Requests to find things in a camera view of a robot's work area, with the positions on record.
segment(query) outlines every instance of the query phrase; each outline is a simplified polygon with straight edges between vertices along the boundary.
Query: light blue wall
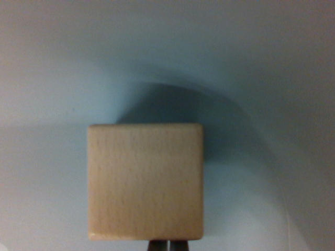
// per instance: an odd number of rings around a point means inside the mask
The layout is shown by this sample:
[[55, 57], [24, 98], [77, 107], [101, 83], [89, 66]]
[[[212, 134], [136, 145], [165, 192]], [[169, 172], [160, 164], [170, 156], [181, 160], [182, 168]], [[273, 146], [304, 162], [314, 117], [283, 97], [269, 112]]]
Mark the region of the light blue wall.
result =
[[86, 127], [118, 121], [152, 82], [209, 95], [197, 119], [226, 140], [191, 250], [334, 250], [334, 8], [1, 3], [0, 242], [146, 249], [87, 238]]

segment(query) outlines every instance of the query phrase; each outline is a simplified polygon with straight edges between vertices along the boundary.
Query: white surface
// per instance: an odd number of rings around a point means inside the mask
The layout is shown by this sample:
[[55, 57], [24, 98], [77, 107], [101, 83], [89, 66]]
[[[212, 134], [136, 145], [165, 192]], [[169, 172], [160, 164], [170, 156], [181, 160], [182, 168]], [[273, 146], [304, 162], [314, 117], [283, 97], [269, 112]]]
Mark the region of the white surface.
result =
[[0, 242], [145, 250], [88, 241], [86, 126], [115, 122], [139, 83], [183, 75], [240, 105], [276, 160], [237, 149], [207, 163], [191, 250], [334, 250], [334, 8], [1, 2]]

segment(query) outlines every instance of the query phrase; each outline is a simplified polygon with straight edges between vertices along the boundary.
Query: wood grain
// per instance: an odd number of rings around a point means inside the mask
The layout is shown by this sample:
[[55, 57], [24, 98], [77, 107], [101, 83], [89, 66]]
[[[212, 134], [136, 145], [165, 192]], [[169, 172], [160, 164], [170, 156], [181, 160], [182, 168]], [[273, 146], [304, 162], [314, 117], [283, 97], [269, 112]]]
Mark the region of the wood grain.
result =
[[191, 240], [203, 236], [203, 127], [88, 128], [88, 235]]

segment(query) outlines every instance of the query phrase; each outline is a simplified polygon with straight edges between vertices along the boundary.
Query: wooden block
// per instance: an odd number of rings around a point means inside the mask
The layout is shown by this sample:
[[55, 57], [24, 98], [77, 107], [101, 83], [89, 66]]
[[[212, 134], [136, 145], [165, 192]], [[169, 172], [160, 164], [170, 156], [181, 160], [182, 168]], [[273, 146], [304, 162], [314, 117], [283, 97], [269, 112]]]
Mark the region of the wooden block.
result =
[[88, 128], [90, 239], [200, 239], [203, 214], [200, 124]]

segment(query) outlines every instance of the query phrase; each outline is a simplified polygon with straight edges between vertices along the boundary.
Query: block face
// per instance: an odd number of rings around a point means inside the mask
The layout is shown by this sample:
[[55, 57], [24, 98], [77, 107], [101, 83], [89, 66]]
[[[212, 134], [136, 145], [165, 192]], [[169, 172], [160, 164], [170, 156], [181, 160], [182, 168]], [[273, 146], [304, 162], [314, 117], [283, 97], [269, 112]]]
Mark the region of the block face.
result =
[[112, 124], [88, 129], [90, 239], [200, 239], [200, 124]]

